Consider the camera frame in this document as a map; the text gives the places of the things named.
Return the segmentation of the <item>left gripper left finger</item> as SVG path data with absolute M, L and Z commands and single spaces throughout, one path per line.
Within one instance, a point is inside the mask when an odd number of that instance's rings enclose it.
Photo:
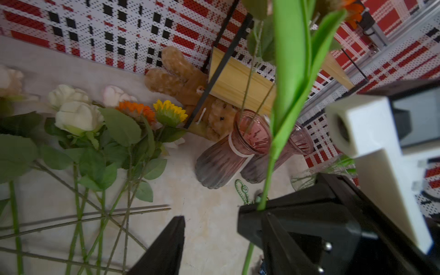
M 185 220 L 174 217 L 128 275 L 177 275 L 184 248 Z

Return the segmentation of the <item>orange gerbera flower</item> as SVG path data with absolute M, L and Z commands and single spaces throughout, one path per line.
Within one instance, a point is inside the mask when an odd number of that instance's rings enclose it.
M 358 23 L 362 21 L 362 13 L 365 9 L 360 1 L 318 0 L 315 2 L 315 10 L 312 19 L 316 19 L 315 23 L 319 25 L 328 13 L 341 9 L 347 10 L 347 16 L 344 21 L 355 30 L 358 27 Z

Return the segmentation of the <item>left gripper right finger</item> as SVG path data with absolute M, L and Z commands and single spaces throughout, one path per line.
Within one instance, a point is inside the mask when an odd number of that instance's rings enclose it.
M 261 216 L 262 248 L 269 275 L 318 275 L 318 267 L 283 227 L 275 213 Z

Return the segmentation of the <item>yellow flower back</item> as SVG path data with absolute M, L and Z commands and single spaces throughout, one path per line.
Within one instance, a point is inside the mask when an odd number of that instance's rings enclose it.
M 169 100 L 164 102 L 158 100 L 153 104 L 156 119 L 162 125 L 157 134 L 157 141 L 161 143 L 172 143 L 182 138 L 187 131 L 180 128 L 188 114 L 182 107 L 176 106 Z

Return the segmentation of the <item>pink tulip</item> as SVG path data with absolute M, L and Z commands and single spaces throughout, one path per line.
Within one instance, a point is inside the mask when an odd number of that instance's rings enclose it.
M 312 19 L 316 1 L 269 1 L 276 47 L 276 97 L 270 113 L 272 142 L 267 178 L 257 212 L 266 209 L 275 163 L 316 81 L 334 35 L 347 16 L 341 9 L 328 13 L 319 25 Z

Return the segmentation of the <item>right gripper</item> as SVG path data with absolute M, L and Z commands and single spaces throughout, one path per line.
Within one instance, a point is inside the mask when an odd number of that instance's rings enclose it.
M 440 227 L 425 218 L 434 245 L 421 252 L 349 180 L 319 174 L 306 189 L 268 201 L 291 237 L 318 267 L 319 275 L 437 275 Z M 262 213 L 245 205 L 238 213 L 238 233 L 262 248 Z

